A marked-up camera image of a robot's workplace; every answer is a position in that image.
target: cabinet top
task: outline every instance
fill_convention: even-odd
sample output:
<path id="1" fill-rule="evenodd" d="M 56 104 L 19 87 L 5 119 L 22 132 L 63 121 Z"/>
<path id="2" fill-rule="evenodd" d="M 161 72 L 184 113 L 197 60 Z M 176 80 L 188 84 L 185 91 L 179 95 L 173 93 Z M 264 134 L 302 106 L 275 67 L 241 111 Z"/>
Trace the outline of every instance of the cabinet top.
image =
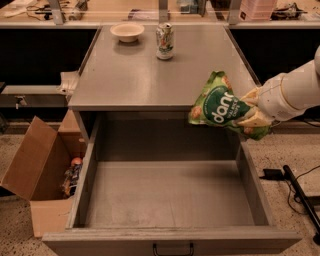
<path id="1" fill-rule="evenodd" d="M 236 96 L 255 86 L 227 28 L 173 25 L 174 57 L 156 57 L 156 25 L 135 43 L 118 41 L 104 26 L 69 107 L 78 111 L 183 111 L 195 102 L 212 71 L 225 71 Z"/>

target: gray cabinet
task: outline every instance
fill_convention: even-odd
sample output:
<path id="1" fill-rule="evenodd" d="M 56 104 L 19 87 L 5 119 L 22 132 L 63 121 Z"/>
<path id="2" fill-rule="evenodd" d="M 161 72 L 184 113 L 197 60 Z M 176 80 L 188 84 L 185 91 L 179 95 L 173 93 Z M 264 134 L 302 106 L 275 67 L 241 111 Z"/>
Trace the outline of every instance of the gray cabinet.
<path id="1" fill-rule="evenodd" d="M 101 31 L 69 105 L 87 135 L 72 212 L 43 237 L 58 255 L 264 254 L 299 241 L 274 226 L 245 139 L 187 122 L 212 70 L 238 95 L 255 86 L 246 64 L 224 27 L 175 28 L 169 62 L 155 57 L 155 26 L 136 45 Z"/>

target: drawer handle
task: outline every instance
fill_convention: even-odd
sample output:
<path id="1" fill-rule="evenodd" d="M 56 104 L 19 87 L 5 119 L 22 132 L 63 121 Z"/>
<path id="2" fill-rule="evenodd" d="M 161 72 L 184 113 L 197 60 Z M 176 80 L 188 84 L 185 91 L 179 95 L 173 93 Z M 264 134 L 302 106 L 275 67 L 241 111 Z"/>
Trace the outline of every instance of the drawer handle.
<path id="1" fill-rule="evenodd" d="M 193 256 L 193 253 L 194 253 L 193 243 L 190 243 L 190 252 L 188 254 L 175 254 L 175 255 L 159 254 L 158 251 L 157 251 L 157 245 L 153 244 L 153 254 L 154 254 L 154 256 Z"/>

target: black stand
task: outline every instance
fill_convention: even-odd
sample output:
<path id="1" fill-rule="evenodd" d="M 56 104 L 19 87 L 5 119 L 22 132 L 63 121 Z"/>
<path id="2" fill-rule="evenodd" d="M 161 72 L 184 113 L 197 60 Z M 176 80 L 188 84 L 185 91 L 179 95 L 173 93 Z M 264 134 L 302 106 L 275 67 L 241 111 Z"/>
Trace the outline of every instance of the black stand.
<path id="1" fill-rule="evenodd" d="M 303 206 L 305 207 L 311 221 L 313 222 L 313 225 L 316 228 L 316 234 L 313 237 L 313 241 L 320 245 L 320 219 L 318 215 L 316 214 L 314 210 L 314 204 L 311 203 L 311 200 L 309 197 L 305 195 L 303 192 L 303 189 L 301 188 L 300 184 L 297 182 L 297 179 L 293 175 L 290 167 L 288 165 L 283 166 L 283 170 L 285 172 L 285 178 L 291 181 L 292 186 L 294 187 L 296 191 L 296 195 L 300 198 Z"/>

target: floor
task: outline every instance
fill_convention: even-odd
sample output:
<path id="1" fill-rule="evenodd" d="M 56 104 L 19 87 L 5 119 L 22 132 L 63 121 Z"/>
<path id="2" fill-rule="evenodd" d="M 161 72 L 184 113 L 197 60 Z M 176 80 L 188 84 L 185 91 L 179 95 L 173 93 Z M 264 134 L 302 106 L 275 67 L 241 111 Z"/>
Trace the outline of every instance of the floor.
<path id="1" fill-rule="evenodd" d="M 301 125 L 282 129 L 281 125 L 261 141 L 249 140 L 248 146 L 259 176 L 263 168 L 282 168 L 287 164 L 297 176 L 320 164 L 320 130 Z M 23 134 L 0 135 L 0 179 L 18 149 Z M 299 179 L 307 195 L 320 195 L 320 169 Z M 320 246 L 312 238 L 315 229 L 306 215 L 294 212 L 288 205 L 289 188 L 285 182 L 261 180 L 279 229 L 295 230 L 302 240 L 280 256 L 319 256 Z M 304 213 L 303 207 L 290 198 L 292 206 Z M 47 255 L 53 253 L 41 239 L 33 237 L 29 203 L 15 195 L 0 197 L 0 255 Z"/>

